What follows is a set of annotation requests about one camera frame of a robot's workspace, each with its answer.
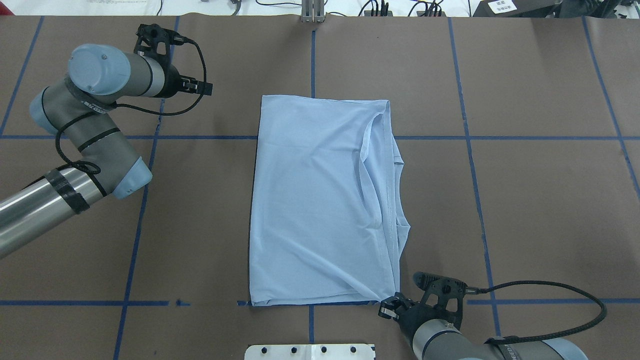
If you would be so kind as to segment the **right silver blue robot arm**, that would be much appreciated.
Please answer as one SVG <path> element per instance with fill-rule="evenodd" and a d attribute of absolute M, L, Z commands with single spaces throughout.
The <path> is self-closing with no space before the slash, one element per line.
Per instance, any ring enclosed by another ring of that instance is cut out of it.
<path fill-rule="evenodd" d="M 438 315 L 435 308 L 405 298 L 400 292 L 380 303 L 378 315 L 399 326 L 418 360 L 586 360 L 573 342 L 554 338 L 531 342 L 497 344 L 500 337 L 474 343 Z"/>

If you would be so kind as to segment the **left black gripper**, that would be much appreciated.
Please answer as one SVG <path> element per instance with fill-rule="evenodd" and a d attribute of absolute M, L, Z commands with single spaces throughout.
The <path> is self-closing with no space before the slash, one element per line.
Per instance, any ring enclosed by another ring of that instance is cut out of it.
<path fill-rule="evenodd" d="M 163 98 L 171 98 L 181 91 L 202 96 L 212 96 L 213 94 L 213 84 L 207 84 L 205 80 L 198 80 L 190 76 L 182 76 L 173 64 L 164 69 L 164 75 Z"/>

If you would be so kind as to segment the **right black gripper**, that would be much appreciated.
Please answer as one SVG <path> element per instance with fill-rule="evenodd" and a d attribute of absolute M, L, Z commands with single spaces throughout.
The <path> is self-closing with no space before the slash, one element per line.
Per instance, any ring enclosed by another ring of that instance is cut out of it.
<path fill-rule="evenodd" d="M 421 302 L 408 303 L 404 296 L 390 296 L 381 302 L 378 316 L 388 320 L 397 320 L 400 332 L 409 346 L 420 326 L 432 320 L 448 321 L 448 315 L 434 306 Z"/>

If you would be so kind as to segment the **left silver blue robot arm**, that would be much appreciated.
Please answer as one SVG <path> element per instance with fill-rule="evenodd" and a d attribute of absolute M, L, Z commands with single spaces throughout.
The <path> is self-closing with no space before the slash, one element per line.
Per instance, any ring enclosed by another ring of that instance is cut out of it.
<path fill-rule="evenodd" d="M 30 103 L 34 122 L 54 137 L 62 165 L 1 203 L 1 257 L 6 258 L 108 196 L 124 199 L 153 174 L 109 112 L 134 109 L 121 97 L 170 98 L 178 92 L 211 96 L 213 85 L 178 72 L 168 54 L 126 53 L 82 44 L 67 74 Z"/>

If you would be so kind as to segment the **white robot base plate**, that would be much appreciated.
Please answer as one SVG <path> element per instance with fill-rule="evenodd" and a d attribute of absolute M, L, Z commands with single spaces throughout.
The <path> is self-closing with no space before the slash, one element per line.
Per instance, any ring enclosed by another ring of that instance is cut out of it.
<path fill-rule="evenodd" d="M 249 346 L 245 360 L 375 360 L 373 344 L 255 344 Z"/>

